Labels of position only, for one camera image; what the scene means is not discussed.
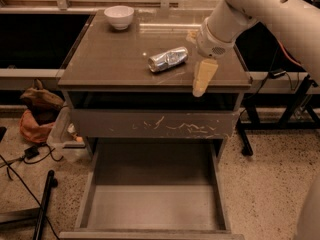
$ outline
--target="open drawer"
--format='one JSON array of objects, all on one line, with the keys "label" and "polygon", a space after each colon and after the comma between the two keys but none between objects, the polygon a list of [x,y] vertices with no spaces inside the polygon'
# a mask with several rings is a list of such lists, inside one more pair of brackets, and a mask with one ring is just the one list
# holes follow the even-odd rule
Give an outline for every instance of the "open drawer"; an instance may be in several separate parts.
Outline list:
[{"label": "open drawer", "polygon": [[209,140],[100,139],[74,232],[61,239],[237,239]]}]

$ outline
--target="terrazzo floor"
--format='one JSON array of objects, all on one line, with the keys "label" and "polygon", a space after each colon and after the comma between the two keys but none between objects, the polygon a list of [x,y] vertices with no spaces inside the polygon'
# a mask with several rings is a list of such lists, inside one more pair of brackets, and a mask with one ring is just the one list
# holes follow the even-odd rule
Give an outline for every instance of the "terrazzo floor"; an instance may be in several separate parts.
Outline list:
[{"label": "terrazzo floor", "polygon": [[[7,132],[0,142],[0,154],[16,158],[31,144],[19,134],[19,117],[1,115],[0,126]],[[218,165],[221,195],[232,233],[246,240],[292,239],[299,212],[312,180],[320,173],[320,135],[317,130],[248,131],[254,150],[252,157],[241,154],[242,142],[234,131]],[[39,149],[40,156],[47,149]],[[55,158],[61,154],[54,151]],[[46,176],[55,171],[58,187],[52,190],[47,215],[54,230],[72,231],[77,218],[91,161],[50,157],[35,165],[14,163],[35,196],[41,200]],[[18,178],[0,168],[0,211],[37,207]],[[0,225],[0,239],[32,239],[30,223]],[[46,225],[42,239],[55,239]]]}]

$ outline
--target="silver can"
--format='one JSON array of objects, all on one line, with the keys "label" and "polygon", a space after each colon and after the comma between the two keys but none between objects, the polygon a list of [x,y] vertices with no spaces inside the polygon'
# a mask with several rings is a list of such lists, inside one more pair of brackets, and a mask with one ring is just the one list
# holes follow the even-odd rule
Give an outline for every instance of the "silver can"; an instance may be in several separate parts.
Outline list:
[{"label": "silver can", "polygon": [[188,60],[188,50],[178,47],[149,58],[148,64],[151,72],[161,72]]}]

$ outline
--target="white bowl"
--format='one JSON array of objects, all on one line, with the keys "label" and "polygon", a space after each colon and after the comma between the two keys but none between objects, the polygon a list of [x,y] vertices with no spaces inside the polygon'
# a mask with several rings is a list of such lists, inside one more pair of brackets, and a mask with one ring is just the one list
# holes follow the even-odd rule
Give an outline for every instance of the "white bowl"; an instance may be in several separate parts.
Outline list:
[{"label": "white bowl", "polygon": [[117,30],[126,29],[132,22],[134,9],[129,6],[113,6],[104,10],[108,22]]}]

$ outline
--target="drawer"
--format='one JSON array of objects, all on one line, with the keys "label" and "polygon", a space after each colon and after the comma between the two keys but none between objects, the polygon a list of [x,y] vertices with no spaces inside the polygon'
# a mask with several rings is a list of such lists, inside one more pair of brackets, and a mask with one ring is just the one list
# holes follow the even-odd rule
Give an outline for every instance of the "drawer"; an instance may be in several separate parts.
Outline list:
[{"label": "drawer", "polygon": [[74,232],[61,239],[237,239],[208,140],[100,139]]},{"label": "drawer", "polygon": [[223,139],[232,135],[238,118],[232,111],[72,110],[85,137]]}]

